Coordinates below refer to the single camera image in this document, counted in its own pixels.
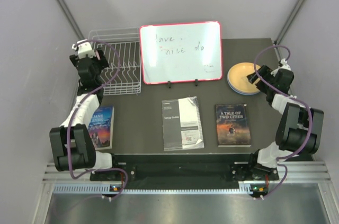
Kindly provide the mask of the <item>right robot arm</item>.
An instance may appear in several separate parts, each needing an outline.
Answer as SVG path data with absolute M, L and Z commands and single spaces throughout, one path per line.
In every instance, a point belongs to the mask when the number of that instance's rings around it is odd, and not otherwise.
M 294 74 L 288 65 L 272 70 L 264 65 L 247 75 L 251 84 L 266 95 L 269 106 L 282 117 L 275 142 L 250 155 L 248 175 L 257 180 L 270 174 L 278 163 L 300 154 L 314 154 L 320 145 L 324 112 L 306 106 L 289 94 Z

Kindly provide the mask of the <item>yellow plate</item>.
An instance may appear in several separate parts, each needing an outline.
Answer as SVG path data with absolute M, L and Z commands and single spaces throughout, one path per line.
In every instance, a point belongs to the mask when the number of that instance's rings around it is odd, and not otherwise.
M 241 62 L 233 65 L 228 71 L 227 80 L 233 87 L 242 92 L 250 93 L 260 91 L 255 85 L 251 84 L 246 77 L 253 72 L 255 72 L 253 63 Z

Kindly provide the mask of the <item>pink plate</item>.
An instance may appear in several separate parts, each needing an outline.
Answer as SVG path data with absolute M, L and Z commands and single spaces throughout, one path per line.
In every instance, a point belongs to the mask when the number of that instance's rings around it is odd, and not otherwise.
M 97 56 L 97 59 L 98 60 L 100 60 L 101 58 L 100 58 L 100 54 L 99 54 L 99 52 L 98 51 L 96 51 L 96 56 Z

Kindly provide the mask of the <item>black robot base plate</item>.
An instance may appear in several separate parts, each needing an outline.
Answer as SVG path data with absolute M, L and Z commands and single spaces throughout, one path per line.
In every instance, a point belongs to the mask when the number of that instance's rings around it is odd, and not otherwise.
M 127 189 L 235 189 L 242 181 L 277 181 L 278 171 L 256 163 L 254 154 L 114 155 L 128 174 Z

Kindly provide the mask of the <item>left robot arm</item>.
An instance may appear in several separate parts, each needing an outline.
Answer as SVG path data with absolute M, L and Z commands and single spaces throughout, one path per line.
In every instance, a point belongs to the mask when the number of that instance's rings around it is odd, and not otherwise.
M 76 103 L 69 116 L 49 132 L 55 168 L 60 172 L 101 169 L 107 179 L 114 180 L 120 174 L 119 165 L 113 162 L 111 154 L 95 150 L 88 131 L 91 118 L 104 96 L 102 88 L 93 91 L 102 86 L 100 74 L 109 63 L 100 48 L 84 51 L 78 48 L 78 54 L 69 58 L 79 74 L 79 86 Z

